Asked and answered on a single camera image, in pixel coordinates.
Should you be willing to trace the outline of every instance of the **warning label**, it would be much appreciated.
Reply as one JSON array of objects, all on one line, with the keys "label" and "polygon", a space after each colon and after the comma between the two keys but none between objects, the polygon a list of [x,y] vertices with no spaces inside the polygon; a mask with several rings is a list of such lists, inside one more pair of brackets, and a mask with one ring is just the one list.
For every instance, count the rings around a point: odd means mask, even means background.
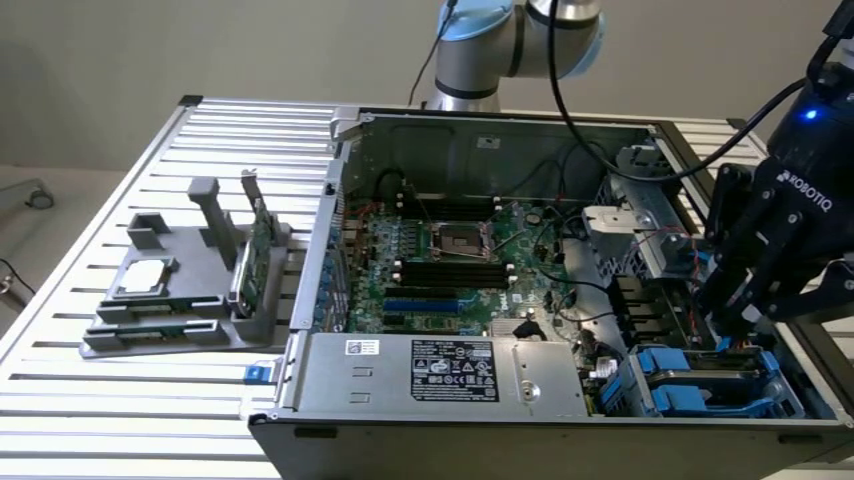
[{"label": "warning label", "polygon": [[412,398],[497,402],[492,342],[412,340]]}]

